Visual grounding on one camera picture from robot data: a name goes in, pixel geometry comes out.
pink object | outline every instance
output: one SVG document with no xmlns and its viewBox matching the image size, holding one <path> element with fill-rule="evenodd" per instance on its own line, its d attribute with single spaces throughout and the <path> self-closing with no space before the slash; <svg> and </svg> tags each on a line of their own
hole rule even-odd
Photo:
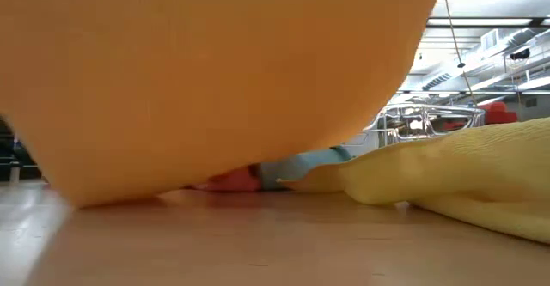
<svg viewBox="0 0 550 286">
<path fill-rule="evenodd" d="M 213 176 L 194 188 L 211 192 L 256 192 L 261 189 L 261 183 L 252 175 L 250 167 L 241 167 Z"/>
</svg>

hanging cable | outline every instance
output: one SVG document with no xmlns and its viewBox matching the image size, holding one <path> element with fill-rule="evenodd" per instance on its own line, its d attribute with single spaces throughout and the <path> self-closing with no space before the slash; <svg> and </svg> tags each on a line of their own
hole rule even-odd
<svg viewBox="0 0 550 286">
<path fill-rule="evenodd" d="M 472 101 L 474 102 L 475 107 L 478 107 L 478 101 L 474 97 L 474 92 L 472 92 L 472 87 L 470 86 L 470 81 L 468 80 L 468 76 L 466 76 L 466 72 L 464 71 L 464 62 L 462 62 L 462 56 L 461 52 L 458 50 L 458 43 L 456 42 L 456 36 L 455 36 L 455 29 L 453 28 L 453 20 L 450 17 L 450 8 L 449 8 L 449 0 L 445 0 L 445 6 L 447 7 L 447 15 L 449 16 L 449 25 L 450 25 L 450 32 L 453 34 L 453 42 L 455 43 L 455 49 L 456 49 L 456 55 L 458 56 L 458 68 L 462 68 L 462 76 L 464 76 L 464 80 L 466 80 L 467 89 L 470 92 L 470 97 L 472 98 Z"/>
</svg>

microfiber cloth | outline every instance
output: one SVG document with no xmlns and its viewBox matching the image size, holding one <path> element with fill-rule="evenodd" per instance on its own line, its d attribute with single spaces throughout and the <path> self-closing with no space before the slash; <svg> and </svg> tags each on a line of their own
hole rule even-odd
<svg viewBox="0 0 550 286">
<path fill-rule="evenodd" d="M 550 119 L 400 143 L 282 183 L 302 192 L 345 191 L 363 204 L 408 201 L 550 244 Z"/>
</svg>

wooden floor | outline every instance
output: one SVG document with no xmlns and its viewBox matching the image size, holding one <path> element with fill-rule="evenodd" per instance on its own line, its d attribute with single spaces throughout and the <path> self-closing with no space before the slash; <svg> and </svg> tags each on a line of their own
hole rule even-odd
<svg viewBox="0 0 550 286">
<path fill-rule="evenodd" d="M 171 192 L 73 211 L 0 188 L 0 285 L 548 285 L 550 247 L 343 194 Z"/>
</svg>

light blue object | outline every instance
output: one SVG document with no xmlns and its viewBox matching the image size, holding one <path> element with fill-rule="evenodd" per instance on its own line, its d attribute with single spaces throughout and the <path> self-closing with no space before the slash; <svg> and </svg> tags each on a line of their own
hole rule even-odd
<svg viewBox="0 0 550 286">
<path fill-rule="evenodd" d="M 263 190 L 281 190 L 284 186 L 277 182 L 282 180 L 299 180 L 309 170 L 329 163 L 349 161 L 351 155 L 341 146 L 321 149 L 294 155 L 282 161 L 262 162 L 258 175 Z"/>
</svg>

